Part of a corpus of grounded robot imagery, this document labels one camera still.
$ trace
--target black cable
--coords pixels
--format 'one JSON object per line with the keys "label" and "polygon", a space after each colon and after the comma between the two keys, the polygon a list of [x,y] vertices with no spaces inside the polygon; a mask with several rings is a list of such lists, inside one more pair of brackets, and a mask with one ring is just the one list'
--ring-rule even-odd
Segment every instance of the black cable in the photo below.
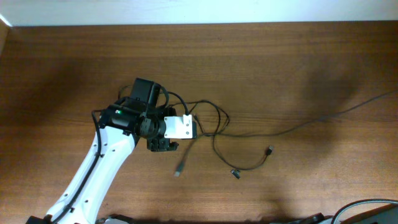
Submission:
{"label": "black cable", "polygon": [[95,154],[94,161],[91,164],[90,168],[88,169],[83,181],[81,182],[79,188],[77,189],[76,193],[74,194],[74,196],[72,197],[72,199],[70,200],[68,205],[65,206],[62,213],[57,218],[55,218],[52,223],[58,223],[72,208],[72,205],[76,202],[76,199],[79,197],[81,191],[83,190],[83,187],[85,186],[88,178],[90,177],[93,169],[95,168],[95,165],[97,164],[98,159],[100,158],[102,143],[101,143],[100,127],[98,126],[98,122],[95,117],[95,113],[97,113],[97,112],[101,112],[101,110],[93,110],[91,112],[91,116],[93,117],[93,121],[94,121],[94,125],[95,125],[95,131],[97,133],[97,140],[98,140],[98,143],[97,143],[98,149],[97,149],[97,153]]}
{"label": "black cable", "polygon": [[181,96],[179,96],[176,93],[170,92],[170,91],[168,91],[168,93],[170,95],[176,96],[181,101],[181,104],[184,106],[184,109],[185,109],[185,115],[188,116],[189,115],[189,110],[188,110],[187,104],[184,102],[184,100],[181,98]]}
{"label": "black cable", "polygon": [[343,212],[347,211],[348,209],[358,206],[358,205],[363,205],[367,203],[390,203],[394,205],[398,205],[398,200],[390,200],[390,199],[366,199],[366,200],[359,200],[357,202],[349,203],[348,205],[344,206],[343,208],[339,209],[333,219],[331,220],[330,224],[336,224],[338,217],[343,214]]}
{"label": "black cable", "polygon": [[122,96],[123,91],[124,91],[126,88],[129,88],[129,87],[132,87],[132,85],[125,85],[125,86],[122,86],[122,87],[119,88],[118,99],[120,99],[120,97]]}
{"label": "black cable", "polygon": [[164,108],[166,108],[166,106],[167,105],[169,105],[169,93],[168,93],[168,91],[166,90],[166,88],[164,88],[163,86],[161,86],[160,87],[160,89],[162,90],[162,92],[160,92],[159,94],[161,94],[161,93],[163,93],[164,94],[164,97],[166,98],[166,101],[165,101],[165,103],[162,105],[162,106],[158,106],[156,109],[158,109],[158,110],[162,110],[162,109],[164,109]]}
{"label": "black cable", "polygon": [[[330,118],[333,118],[333,117],[340,116],[340,115],[342,115],[342,114],[345,114],[345,113],[347,113],[347,112],[350,112],[350,111],[352,111],[352,110],[355,110],[356,108],[359,108],[359,107],[361,107],[361,106],[364,106],[364,105],[366,105],[366,104],[368,104],[368,103],[370,103],[370,102],[372,102],[372,101],[374,101],[374,100],[378,100],[378,99],[380,99],[380,98],[382,98],[382,97],[384,97],[384,96],[387,96],[387,95],[390,95],[390,94],[396,93],[396,92],[398,92],[398,90],[389,91],[389,92],[387,92],[387,93],[383,93],[383,94],[381,94],[381,95],[378,95],[378,96],[375,96],[375,97],[373,97],[373,98],[371,98],[371,99],[368,99],[368,100],[366,100],[366,101],[364,101],[364,102],[362,102],[362,103],[360,103],[360,104],[358,104],[358,105],[355,105],[355,106],[353,106],[353,107],[351,107],[351,108],[349,108],[349,109],[347,109],[347,110],[343,110],[343,111],[340,111],[340,112],[337,112],[337,113],[334,113],[334,114],[329,114],[329,115],[326,115],[326,116],[321,116],[320,118],[313,119],[313,120],[310,120],[310,121],[306,121],[306,122],[304,122],[304,123],[302,123],[302,124],[299,124],[299,125],[297,125],[297,126],[294,126],[293,128],[289,128],[289,129],[286,129],[286,130],[284,130],[284,131],[279,131],[279,132],[277,132],[277,133],[269,133],[269,134],[228,134],[228,133],[226,134],[226,133],[223,133],[223,131],[226,129],[226,127],[229,125],[229,122],[230,122],[229,115],[228,115],[227,112],[225,112],[225,110],[221,109],[219,106],[215,105],[214,103],[212,103],[212,102],[210,102],[210,101],[208,101],[208,100],[200,100],[200,101],[188,102],[188,103],[186,103],[186,105],[195,104],[195,105],[192,107],[192,109],[189,111],[189,113],[192,113],[192,111],[193,111],[193,110],[198,106],[198,104],[200,104],[200,103],[208,103],[208,104],[212,105],[212,106],[217,110],[217,113],[218,113],[218,125],[217,125],[217,128],[216,128],[216,131],[215,131],[215,132],[213,132],[213,133],[205,133],[204,130],[203,130],[203,127],[202,127],[201,123],[199,122],[198,117],[197,117],[197,116],[194,116],[194,119],[197,121],[197,123],[198,123],[198,125],[199,125],[199,127],[200,127],[200,129],[201,129],[201,131],[202,131],[201,137],[202,137],[202,136],[212,137],[212,147],[213,147],[214,152],[216,153],[216,155],[217,155],[224,163],[226,163],[226,164],[229,165],[230,167],[232,167],[232,168],[234,168],[234,169],[237,169],[237,170],[253,170],[253,169],[259,168],[260,166],[262,166],[262,165],[265,163],[265,161],[266,161],[266,159],[267,159],[267,156],[268,156],[268,155],[267,155],[267,154],[268,154],[267,151],[266,151],[266,153],[265,153],[265,156],[257,163],[257,165],[252,166],[252,167],[248,167],[248,168],[238,167],[238,166],[235,166],[235,165],[232,165],[231,163],[229,163],[229,162],[224,158],[224,156],[222,155],[222,153],[221,153],[219,150],[217,150],[216,144],[215,144],[215,137],[216,137],[217,135],[226,136],[226,137],[231,137],[231,138],[252,138],[252,137],[273,137],[273,136],[280,136],[280,135],[287,134],[287,133],[290,133],[290,132],[292,132],[292,131],[295,131],[295,130],[297,130],[297,129],[303,128],[304,126],[307,126],[307,125],[309,125],[309,124],[315,123],[315,122],[317,122],[317,121],[324,121],[324,120],[326,120],[326,119],[330,119]],[[176,104],[169,105],[169,106],[173,107],[173,106],[179,105],[179,104],[181,104],[181,103],[176,103]],[[220,122],[221,122],[220,111],[222,111],[222,112],[224,113],[224,115],[226,116],[226,121],[225,121],[223,127],[221,128],[221,130],[219,130]],[[193,144],[190,144],[190,145],[188,146],[188,148],[187,148],[187,150],[186,150],[186,153],[184,154],[184,156],[183,156],[183,158],[182,158],[180,164],[177,166],[176,173],[177,173],[177,172],[178,172],[178,174],[181,173],[181,171],[182,171],[182,169],[183,169],[183,165],[182,165],[182,164],[185,164],[185,160],[186,160],[187,157],[188,157],[188,153],[190,152],[190,148],[192,147],[192,145],[193,145]]]}
{"label": "black cable", "polygon": [[122,98],[119,98],[118,100],[116,100],[116,102],[114,102],[114,104],[115,105],[122,105],[126,101],[126,99],[128,99],[128,98],[129,98],[128,96],[124,96]]}

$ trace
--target robotic arm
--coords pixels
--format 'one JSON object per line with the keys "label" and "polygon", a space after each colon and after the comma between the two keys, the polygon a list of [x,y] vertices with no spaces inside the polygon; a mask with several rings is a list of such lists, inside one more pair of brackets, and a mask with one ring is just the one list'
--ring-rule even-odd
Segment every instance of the robotic arm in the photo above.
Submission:
{"label": "robotic arm", "polygon": [[[167,107],[169,93],[155,82],[137,78],[131,95],[101,110],[99,121],[93,113],[96,134],[85,160],[47,216],[30,217],[27,224],[94,224],[114,176],[140,138],[147,139],[152,152],[176,150],[178,143],[170,138],[196,138],[196,122],[188,111],[176,116],[175,109]],[[156,107],[160,94],[166,103]]]}

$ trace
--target white mounting plate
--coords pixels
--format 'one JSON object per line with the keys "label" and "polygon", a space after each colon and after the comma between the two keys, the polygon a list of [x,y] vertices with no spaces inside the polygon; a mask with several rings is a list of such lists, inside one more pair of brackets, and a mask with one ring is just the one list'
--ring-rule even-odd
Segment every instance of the white mounting plate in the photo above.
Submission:
{"label": "white mounting plate", "polygon": [[192,115],[168,116],[164,118],[164,122],[166,123],[164,138],[192,138]]}

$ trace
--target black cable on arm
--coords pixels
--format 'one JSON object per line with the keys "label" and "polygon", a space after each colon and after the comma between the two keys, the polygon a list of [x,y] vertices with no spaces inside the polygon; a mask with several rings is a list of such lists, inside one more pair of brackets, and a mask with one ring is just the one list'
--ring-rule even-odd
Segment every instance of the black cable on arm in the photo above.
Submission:
{"label": "black cable on arm", "polygon": [[188,110],[187,104],[184,102],[184,100],[181,98],[181,96],[179,96],[176,93],[170,92],[170,91],[168,93],[170,95],[176,96],[181,101],[181,104],[184,106],[184,109],[185,109],[185,115],[188,116],[189,115],[189,110]]}
{"label": "black cable on arm", "polygon": [[76,202],[77,198],[79,197],[81,191],[83,190],[88,178],[90,177],[90,174],[93,172],[95,165],[98,162],[98,159],[100,158],[101,155],[101,135],[100,135],[100,127],[98,126],[98,122],[97,119],[95,118],[95,113],[97,112],[101,112],[101,110],[93,110],[91,112],[91,116],[93,117],[93,121],[94,121],[94,125],[95,125],[95,131],[97,133],[97,153],[95,154],[95,158],[93,163],[91,164],[90,168],[88,169],[83,181],[81,182],[79,188],[77,189],[76,193],[74,194],[74,196],[72,197],[72,199],[70,200],[70,202],[65,206],[65,208],[63,209],[62,213],[56,218],[54,219],[54,221],[52,223],[58,223],[68,212],[69,210],[72,208],[73,204]]}

